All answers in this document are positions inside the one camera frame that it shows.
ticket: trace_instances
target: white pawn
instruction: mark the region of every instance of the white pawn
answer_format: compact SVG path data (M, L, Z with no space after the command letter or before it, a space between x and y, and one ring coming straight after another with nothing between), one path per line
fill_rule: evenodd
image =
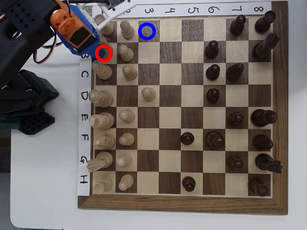
M108 80L112 76L112 69L110 66L104 65L98 61L92 63L92 69L97 76L102 80Z
M88 95L88 99L96 103L97 106L107 108L113 104L114 98L108 91L92 90Z
M118 52L120 54L121 59L123 59L126 62L131 61L134 57L134 53L133 53L132 49L128 48L125 45L120 45L118 47Z
M131 133L125 133L118 141L121 145L130 146L134 143L134 136Z
M130 23L126 20L120 23L121 34L127 40L130 40L134 37L134 28L130 25Z
M110 150L115 145L115 138L112 135L105 134L103 137L99 138L95 144L106 150Z
M92 115L89 119L89 124L93 128L100 128L102 130L106 130L114 125L114 116L109 113Z
M118 187L121 191L126 191L128 188L130 188L133 185L133 177L129 174L124 175L119 184Z
M145 101L151 102L155 99L155 91L153 88L145 87L142 90L142 95Z
M119 118L126 123L131 123L135 119L135 114L132 110L125 109L123 111L120 111Z

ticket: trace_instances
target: light square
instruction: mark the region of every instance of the light square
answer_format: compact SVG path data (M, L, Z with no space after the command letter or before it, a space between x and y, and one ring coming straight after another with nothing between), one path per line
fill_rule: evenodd
M248 41L227 41L226 62L248 62Z
M204 151L203 172L204 173L225 173L225 151Z
M160 43L140 42L139 43L139 64L160 63Z
M159 172L180 172L181 151L159 150Z
M248 174L226 173L225 195L248 196Z
M248 85L226 85L226 107L248 107Z
M248 129L226 129L226 151L248 151Z

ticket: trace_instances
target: white chess piece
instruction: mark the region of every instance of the white chess piece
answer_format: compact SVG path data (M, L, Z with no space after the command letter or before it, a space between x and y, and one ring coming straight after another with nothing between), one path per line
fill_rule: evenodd
M124 175L119 184L118 187L121 191L126 191L128 188L130 188L133 185L133 177L129 174Z

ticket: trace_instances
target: dark square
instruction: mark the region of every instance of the dark square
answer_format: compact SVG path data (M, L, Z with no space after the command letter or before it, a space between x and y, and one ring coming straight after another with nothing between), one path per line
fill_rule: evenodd
M202 151L181 151L181 172L202 173Z
M95 158L97 157L97 155L101 152L109 152L111 153L112 157L113 157L113 161L111 163L111 165L105 169L99 169L98 171L115 171L116 170L116 161L114 159L116 159L116 154L115 154L115 150L114 149L108 149L108 150L103 150L103 149L96 149L95 150Z
M139 36L139 42L160 42L160 21L139 21L139 26L143 23L151 23L154 25L156 34L153 39L151 40L144 40ZM153 30L149 26L145 26L142 29L142 34L145 37L149 37L153 34Z
M225 173L204 173L204 195L225 195Z
M244 121L239 125L233 125L229 122L229 116L233 113L242 114ZM226 129L248 129L248 107L226 107Z
M181 128L203 128L203 107L181 107Z
M160 85L160 106L181 107L181 85Z
M181 64L182 85L203 85L203 64Z
M244 29L242 33L239 36L235 36L230 31L230 25L235 20L233 19L226 19L226 40L227 41L243 41L248 40L248 18L246 19L246 22L244 24Z
M206 48L209 43L210 41L205 42L204 48ZM213 59L209 59L207 58L206 52L204 51L204 63L225 63L226 62L226 41L217 41L217 43L219 45L218 55Z
M118 85L117 86L118 107L138 107L138 86Z
M248 42L248 62L271 62L271 55L269 55L264 60L257 60L253 57L252 51L255 45L263 41L249 41Z
M160 65L139 64L139 85L159 85Z
M248 183L253 179L262 180L263 184L267 186L269 192L266 196L271 196L271 175L270 174L249 174L248 175ZM249 196L257 196L256 193L252 192L248 186L248 195Z
M271 85L249 85L248 86L249 107L271 106Z
M243 162L242 169L234 169L230 167L228 164L228 158L236 156L239 157ZM226 151L226 173L248 173L248 152L240 152L240 151Z
M125 45L128 48L132 49L134 56L133 59L129 62L121 59L120 54L118 52L118 47L120 45ZM137 42L127 42L127 43L118 43L117 44L117 64L138 64L139 63L139 43Z
M207 98L207 92L210 89L217 89L220 92L220 98L216 102L210 102ZM225 107L226 106L226 86L225 85L204 85L203 87L203 107Z
M158 172L159 151L138 150L138 172Z
M259 151L263 152L264 150L259 150L253 145L254 137L257 135L266 135L267 137L271 138L271 130L270 129L249 129L248 130L248 150L249 151Z
M181 63L181 42L160 42L160 63Z
M225 144L223 145L223 147L219 148L219 149L212 149L211 147L209 147L206 142L205 142L205 138L207 133L209 133L210 131L217 131L219 132L222 137L224 138L224 141L226 143L226 139L225 139L225 129L204 129L203 130L203 150L204 151L225 151Z
M204 38L203 20L182 20L182 41L200 42Z
M119 143L119 138L125 134L131 133L134 136L134 143L130 146L124 146ZM116 129L116 149L117 150L136 150L138 147L138 129L137 128L117 128Z
M159 150L181 150L181 129L159 129Z
M138 107L138 128L159 128L159 107Z
M159 172L159 193L180 194L180 173Z
M133 177L133 185L128 188L126 191L121 191L118 187L121 178L124 175L131 175ZM138 181L138 173L137 172L116 172L115 174L115 192L117 193L137 193L137 181Z
M229 67L233 66L235 63L226 63L226 72ZM228 80L226 78L226 85L248 85L248 63L243 62L244 70L238 80Z

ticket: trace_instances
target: chess piece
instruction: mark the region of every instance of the chess piece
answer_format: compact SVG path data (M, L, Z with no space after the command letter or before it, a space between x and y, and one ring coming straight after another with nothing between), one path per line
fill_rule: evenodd
M255 158L255 164L261 170L267 170L272 173L282 173L283 166L280 161L274 160L270 155L262 153Z
M232 113L230 116L229 116L229 122L232 124L232 125L240 125L242 124L244 121L244 117L242 114L239 114L239 113Z
M234 36L239 36L244 30L244 24L246 22L246 17L244 15L239 15L230 25L230 32Z
M131 133L125 133L118 141L121 145L130 146L134 143L134 136Z
M104 65L98 61L92 63L92 69L97 76L102 80L108 80L112 76L112 69L110 66Z
M238 156L230 156L227 159L227 164L231 169L242 169L243 161Z
M93 128L107 130L114 125L114 116L109 113L92 115L89 119L89 124Z
M190 176L186 176L182 180L182 186L187 192L193 192L195 189L195 185L196 185L195 180Z
M116 165L119 167L128 167L132 162L130 154L121 155L116 159Z
M107 192L110 190L110 188L113 185L113 181L109 176L103 176L100 179L100 182L95 184L94 186L94 194L103 194L104 192Z
M115 145L115 138L110 134L105 134L101 138L99 138L95 144L100 146L106 150L110 150Z
M220 67L216 64L211 65L207 71L206 76L209 80L216 80L220 76Z
M268 11L264 14L262 18L259 18L256 23L255 23L255 30L262 34L267 32L271 24L275 21L276 19L276 13L274 11Z
M270 150L274 146L273 141L263 134L254 137L253 145L260 150Z
M133 53L132 49L128 48L125 45L120 45L118 47L118 52L120 54L121 59L123 59L126 62L131 61L134 57L134 53Z
M252 50L252 55L256 60L263 61L271 55L271 50L279 42L280 38L276 34L270 33L263 42L258 43Z
M113 104L114 98L108 91L92 90L88 94L88 99L96 103L97 106L107 108Z
M119 118L126 123L131 123L132 121L134 121L135 114L132 110L125 109L123 111L120 111Z
M190 145L194 142L194 136L191 133L184 133L181 135L181 142L184 145Z
M119 184L118 187L121 191L126 191L128 188L130 188L133 185L133 177L129 174L124 175Z
M142 95L145 101L151 102L155 99L155 91L153 88L145 87L142 90Z
M127 40L130 40L134 37L134 28L126 20L120 23L121 35Z
M269 193L267 186L265 186L263 181L258 178L251 180L248 183L248 186L250 190L258 196L264 197Z
M122 71L125 78L129 81L136 79L138 76L137 70L132 66L124 66Z
M230 81L235 81L240 78L244 70L242 63L237 63L228 68L226 72L226 78Z
M220 92L217 89L210 89L207 92L207 99L210 102L216 102L220 98Z
M205 48L205 54L208 59L215 58L219 53L219 44L217 41L211 41Z
M208 147L217 150L224 146L225 141L219 132L210 131L205 136L205 143Z
M255 126L265 127L277 121L277 114L272 110L257 109L251 114L250 119Z
M90 172L95 172L99 169L106 169L113 162L112 154L109 152L101 152L95 159L87 161L86 168Z

